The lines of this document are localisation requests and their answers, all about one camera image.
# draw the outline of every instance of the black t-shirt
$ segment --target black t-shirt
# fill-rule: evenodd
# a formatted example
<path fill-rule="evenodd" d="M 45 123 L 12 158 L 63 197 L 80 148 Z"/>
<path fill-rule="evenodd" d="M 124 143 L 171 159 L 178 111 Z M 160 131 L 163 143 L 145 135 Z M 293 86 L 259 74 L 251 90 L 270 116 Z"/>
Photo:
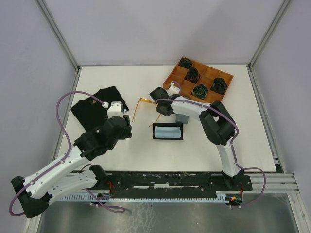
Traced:
<path fill-rule="evenodd" d="M 94 96 L 103 102 L 108 102 L 109 106 L 111 102 L 120 101 L 123 103 L 123 112 L 125 113 L 129 110 L 115 86 L 100 89 Z M 92 97 L 80 100 L 71 108 L 71 111 L 86 131 L 102 126 L 108 118 L 107 108 L 102 107 L 102 104 Z"/>

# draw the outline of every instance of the gray wall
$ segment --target gray wall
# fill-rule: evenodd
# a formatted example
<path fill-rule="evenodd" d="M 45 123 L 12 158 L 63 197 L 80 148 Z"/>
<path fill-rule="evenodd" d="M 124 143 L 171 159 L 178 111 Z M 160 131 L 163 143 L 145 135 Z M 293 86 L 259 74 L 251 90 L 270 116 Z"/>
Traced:
<path fill-rule="evenodd" d="M 248 63 L 283 0 L 46 0 L 80 65 Z"/>
<path fill-rule="evenodd" d="M 311 216 L 311 1 L 294 0 L 255 67 L 285 167 Z"/>
<path fill-rule="evenodd" d="M 0 32 L 0 231 L 18 233 L 26 218 L 9 215 L 11 179 L 51 159 L 55 105 L 71 89 L 74 69 L 34 0 L 1 1 Z M 18 201 L 14 211 L 21 211 Z"/>

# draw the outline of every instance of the robotic arm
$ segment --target robotic arm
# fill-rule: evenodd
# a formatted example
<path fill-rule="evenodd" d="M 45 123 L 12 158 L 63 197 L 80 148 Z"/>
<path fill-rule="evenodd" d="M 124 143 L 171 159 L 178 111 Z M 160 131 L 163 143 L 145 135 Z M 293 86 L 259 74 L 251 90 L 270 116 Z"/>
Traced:
<path fill-rule="evenodd" d="M 229 142 L 235 135 L 233 125 L 214 111 L 203 108 L 202 103 L 188 100 L 176 94 L 176 92 L 174 94 L 174 88 L 171 85 L 167 92 L 165 89 L 158 87 L 150 93 L 153 100 L 158 103 L 156 111 L 166 116 L 183 114 L 201 121 L 205 135 L 218 149 L 223 164 L 223 176 L 229 181 L 229 185 L 238 183 L 243 177 L 244 171 L 237 167 Z M 234 122 L 220 101 L 204 105 L 217 110 Z"/>
<path fill-rule="evenodd" d="M 70 193 L 99 188 L 106 183 L 107 175 L 100 165 L 92 165 L 89 170 L 69 178 L 65 176 L 112 150 L 118 140 L 132 137 L 130 119 L 128 115 L 123 115 L 121 102 L 111 103 L 107 114 L 108 119 L 104 125 L 75 140 L 69 155 L 59 156 L 33 175 L 25 178 L 16 176 L 12 179 L 16 193 L 25 189 L 18 199 L 27 218 L 41 214 L 56 200 Z"/>

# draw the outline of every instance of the wooden compartment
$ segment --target wooden compartment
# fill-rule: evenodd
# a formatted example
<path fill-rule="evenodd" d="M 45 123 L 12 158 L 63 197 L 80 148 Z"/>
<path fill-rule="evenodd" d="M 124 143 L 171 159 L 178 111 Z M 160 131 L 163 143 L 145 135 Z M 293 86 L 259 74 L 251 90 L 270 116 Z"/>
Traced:
<path fill-rule="evenodd" d="M 192 59 L 189 59 L 189 60 L 192 62 L 191 67 L 194 67 L 199 71 L 200 79 L 198 80 L 198 82 L 197 83 L 191 83 L 191 82 L 185 80 L 184 78 L 188 72 L 188 69 L 179 66 L 178 65 L 179 62 L 178 62 L 178 64 L 175 66 L 175 68 L 173 69 L 171 74 L 168 76 L 168 78 L 163 83 L 164 89 L 168 90 L 170 87 L 171 81 L 176 81 L 181 86 L 181 93 L 180 94 L 184 97 L 188 97 L 190 100 L 194 100 L 194 101 L 198 101 L 198 102 L 207 102 L 207 103 L 213 103 L 214 101 L 217 101 L 217 100 L 221 101 L 223 99 L 223 97 L 225 96 L 227 89 L 230 86 L 230 83 L 233 79 L 233 75 L 225 73 L 225 72 L 218 70 L 218 69 L 215 69 L 213 67 L 209 67 L 207 65 L 204 65 L 204 64 L 199 63 L 197 61 L 194 61 Z M 211 91 L 211 89 L 210 89 L 216 78 L 224 79 L 225 83 L 228 86 L 223 95 L 218 94 L 214 91 Z M 206 97 L 204 98 L 204 100 L 199 99 L 199 98 L 197 98 L 191 94 L 192 90 L 197 85 L 200 85 L 200 84 L 204 84 L 208 88 L 208 93 L 207 93 Z"/>

